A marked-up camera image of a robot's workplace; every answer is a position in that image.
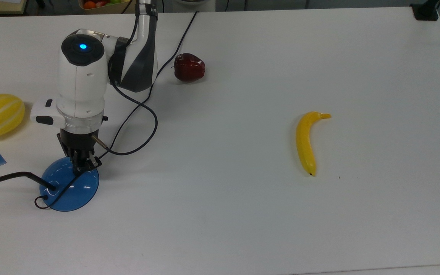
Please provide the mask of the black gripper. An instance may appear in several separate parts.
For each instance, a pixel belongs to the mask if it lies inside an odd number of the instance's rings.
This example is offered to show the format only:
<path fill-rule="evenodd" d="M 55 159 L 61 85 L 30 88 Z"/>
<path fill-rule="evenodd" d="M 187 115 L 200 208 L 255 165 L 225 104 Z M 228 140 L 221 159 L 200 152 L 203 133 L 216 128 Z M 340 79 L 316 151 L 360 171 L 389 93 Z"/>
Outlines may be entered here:
<path fill-rule="evenodd" d="M 57 139 L 65 156 L 71 156 L 72 172 L 80 175 L 86 170 L 94 170 L 102 165 L 101 160 L 94 156 L 96 141 L 92 136 L 98 136 L 99 130 L 88 134 L 74 134 L 63 129 L 57 134 Z"/>

